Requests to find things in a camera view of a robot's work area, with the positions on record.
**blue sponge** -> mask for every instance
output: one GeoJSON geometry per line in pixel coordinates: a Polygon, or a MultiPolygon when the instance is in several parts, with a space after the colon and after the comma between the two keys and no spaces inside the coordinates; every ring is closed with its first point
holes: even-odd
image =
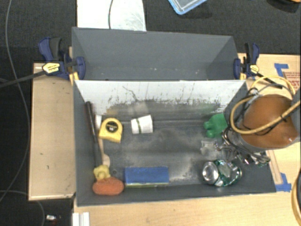
{"type": "Polygon", "coordinates": [[[125,168],[126,187],[153,187],[169,183],[168,167],[125,168]]]}

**black carpet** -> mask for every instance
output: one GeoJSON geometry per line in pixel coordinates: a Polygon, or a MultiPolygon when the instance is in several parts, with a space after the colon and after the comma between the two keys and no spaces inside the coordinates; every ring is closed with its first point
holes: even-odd
{"type": "MultiPolygon", "coordinates": [[[[0,0],[0,80],[14,78],[5,43],[9,0],[0,0]]],[[[255,42],[261,53],[300,54],[300,5],[279,0],[208,0],[185,15],[177,15],[167,0],[143,0],[148,31],[231,35],[238,52],[255,42]]],[[[41,60],[37,44],[46,36],[61,37],[71,45],[76,25],[76,0],[13,0],[8,21],[8,42],[18,77],[32,73],[41,60]]],[[[31,83],[21,84],[30,108],[31,83]]],[[[0,191],[18,171],[28,138],[26,114],[16,86],[0,90],[0,191]]],[[[27,191],[28,157],[11,190],[27,191]]],[[[44,201],[45,214],[57,215],[57,225],[71,223],[71,200],[44,201]]],[[[40,225],[42,212],[26,196],[8,193],[0,203],[0,226],[40,225]]]]}

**paper sheet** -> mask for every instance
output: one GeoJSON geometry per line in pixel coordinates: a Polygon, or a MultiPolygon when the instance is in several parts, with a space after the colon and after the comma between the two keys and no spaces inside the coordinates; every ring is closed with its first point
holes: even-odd
{"type": "MultiPolygon", "coordinates": [[[[111,0],[77,0],[77,26],[109,28],[110,3],[111,0]]],[[[146,31],[142,0],[114,0],[111,28],[146,31]]]]}

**white cup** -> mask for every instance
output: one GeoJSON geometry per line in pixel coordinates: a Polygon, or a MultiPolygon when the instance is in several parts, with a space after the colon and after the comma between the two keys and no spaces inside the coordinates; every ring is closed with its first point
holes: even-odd
{"type": "Polygon", "coordinates": [[[142,134],[142,133],[152,133],[152,118],[151,115],[146,115],[139,117],[137,119],[131,120],[132,124],[132,133],[133,134],[142,134]]]}

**brown motor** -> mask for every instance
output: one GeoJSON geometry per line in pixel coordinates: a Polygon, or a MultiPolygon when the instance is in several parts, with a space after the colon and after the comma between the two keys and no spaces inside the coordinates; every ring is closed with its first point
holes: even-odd
{"type": "MultiPolygon", "coordinates": [[[[256,99],[245,112],[244,119],[240,121],[240,128],[255,129],[263,126],[284,113],[290,106],[291,100],[281,95],[265,95],[256,99]]],[[[279,149],[291,144],[298,136],[290,116],[282,120],[269,131],[256,134],[241,135],[249,144],[269,149],[279,149]]]]}

